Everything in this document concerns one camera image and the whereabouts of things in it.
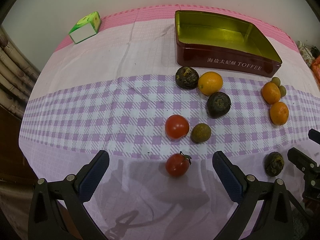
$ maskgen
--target green box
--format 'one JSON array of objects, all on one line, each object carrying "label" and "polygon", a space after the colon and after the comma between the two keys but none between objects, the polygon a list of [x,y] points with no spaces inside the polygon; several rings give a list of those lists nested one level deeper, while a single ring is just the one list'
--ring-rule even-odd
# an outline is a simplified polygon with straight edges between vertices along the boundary
[{"label": "green box", "polygon": [[101,24],[98,12],[93,12],[79,20],[69,32],[70,38],[75,44],[86,40],[98,33]]}]

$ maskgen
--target orange object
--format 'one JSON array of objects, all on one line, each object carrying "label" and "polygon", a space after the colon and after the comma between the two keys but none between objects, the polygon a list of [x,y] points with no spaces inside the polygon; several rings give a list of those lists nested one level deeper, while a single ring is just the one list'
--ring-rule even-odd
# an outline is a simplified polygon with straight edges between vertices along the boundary
[{"label": "orange object", "polygon": [[320,56],[312,63],[311,70],[316,77],[317,85],[320,87]]},{"label": "orange object", "polygon": [[275,125],[284,125],[289,118],[289,109],[284,102],[276,102],[270,108],[270,118]]},{"label": "orange object", "polygon": [[272,82],[266,83],[262,90],[261,94],[263,99],[270,105],[273,105],[276,102],[279,102],[281,98],[281,93],[276,84]]},{"label": "orange object", "polygon": [[198,88],[206,96],[218,92],[223,85],[222,77],[215,72],[204,73],[198,80]]}]

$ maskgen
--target white wall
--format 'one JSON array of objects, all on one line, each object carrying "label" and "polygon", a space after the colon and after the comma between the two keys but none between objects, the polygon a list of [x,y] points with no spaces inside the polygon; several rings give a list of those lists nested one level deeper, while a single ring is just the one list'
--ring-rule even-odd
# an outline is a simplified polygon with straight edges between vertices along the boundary
[{"label": "white wall", "polygon": [[320,48],[320,23],[305,0],[17,0],[3,27],[20,51],[40,70],[81,17],[97,10],[106,16],[158,4],[225,8],[275,25],[295,41]]}]

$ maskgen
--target small orange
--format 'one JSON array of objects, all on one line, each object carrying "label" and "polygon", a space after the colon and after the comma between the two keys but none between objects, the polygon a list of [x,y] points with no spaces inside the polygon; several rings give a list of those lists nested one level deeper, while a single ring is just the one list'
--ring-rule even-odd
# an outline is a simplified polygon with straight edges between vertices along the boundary
[{"label": "small orange", "polygon": [[198,88],[206,96],[211,96],[213,93],[218,92],[222,85],[222,77],[212,71],[204,73],[198,80]]},{"label": "small orange", "polygon": [[276,102],[270,108],[270,118],[275,125],[284,125],[289,117],[289,109],[284,102]]},{"label": "small orange", "polygon": [[261,89],[263,99],[270,105],[279,102],[281,93],[276,84],[272,82],[266,83]]}]

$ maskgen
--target table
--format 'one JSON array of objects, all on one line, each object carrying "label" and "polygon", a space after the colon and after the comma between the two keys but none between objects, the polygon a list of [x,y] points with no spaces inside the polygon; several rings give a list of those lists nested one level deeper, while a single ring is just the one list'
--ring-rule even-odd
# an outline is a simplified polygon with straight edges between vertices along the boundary
[{"label": "table", "polygon": [[[174,12],[179,9],[238,17],[265,34],[283,61],[276,76],[287,88],[283,101],[290,116],[284,126],[270,123],[260,96],[268,78],[217,70],[232,108],[216,120],[207,117],[206,97],[175,86]],[[76,174],[100,149],[109,152],[110,166],[84,204],[109,239],[213,239],[236,204],[212,168],[212,154],[222,150],[245,174],[273,182],[262,160],[279,151],[285,167],[277,177],[301,200],[302,173],[286,153],[296,147],[319,160],[320,147],[307,135],[310,128],[320,129],[319,109],[314,77],[280,29],[218,8],[145,7],[103,18],[99,33],[77,45],[68,37],[62,41],[32,91],[19,145],[38,177],[48,181]],[[189,136],[169,141],[164,122],[171,114],[182,114],[191,127],[208,123],[210,140],[199,145]],[[192,156],[192,165],[184,176],[170,178],[165,160],[180,150]],[[253,225],[254,219],[243,236]]]}]

